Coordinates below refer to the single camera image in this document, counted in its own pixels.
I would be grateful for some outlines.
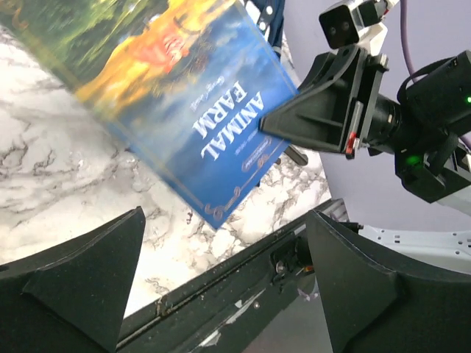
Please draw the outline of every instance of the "screw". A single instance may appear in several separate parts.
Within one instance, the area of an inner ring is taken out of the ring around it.
[[[285,270],[286,270],[285,264],[282,261],[278,261],[277,265],[275,266],[275,270],[276,270],[277,274],[284,273]]]

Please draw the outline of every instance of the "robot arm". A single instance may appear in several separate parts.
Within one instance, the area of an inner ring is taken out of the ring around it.
[[[386,55],[377,54],[386,31],[381,21],[396,3],[343,1],[322,13],[336,54],[315,58],[300,94],[263,117],[261,130],[347,159],[359,148],[393,154],[407,191],[471,215],[468,150],[458,139],[471,131],[471,51],[418,70],[397,101],[380,95],[388,71]]]

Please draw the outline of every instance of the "cable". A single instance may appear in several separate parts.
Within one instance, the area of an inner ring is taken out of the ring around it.
[[[409,72],[409,76],[412,77],[412,82],[415,83],[417,82],[418,76],[414,76],[415,70],[412,65],[411,52],[409,51],[407,36],[407,0],[400,0],[400,44],[403,49],[407,71]],[[468,151],[471,151],[471,138],[463,135],[460,137],[460,140],[466,146]]]

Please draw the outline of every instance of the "book cover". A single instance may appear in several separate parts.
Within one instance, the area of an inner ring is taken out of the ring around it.
[[[0,0],[0,23],[213,228],[287,142],[297,90],[238,0]]]

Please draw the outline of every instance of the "marble surface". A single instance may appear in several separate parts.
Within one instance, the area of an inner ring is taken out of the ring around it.
[[[3,29],[0,72],[0,263],[140,205],[146,234],[126,315],[330,198],[318,154],[304,168],[283,155],[214,232]]]

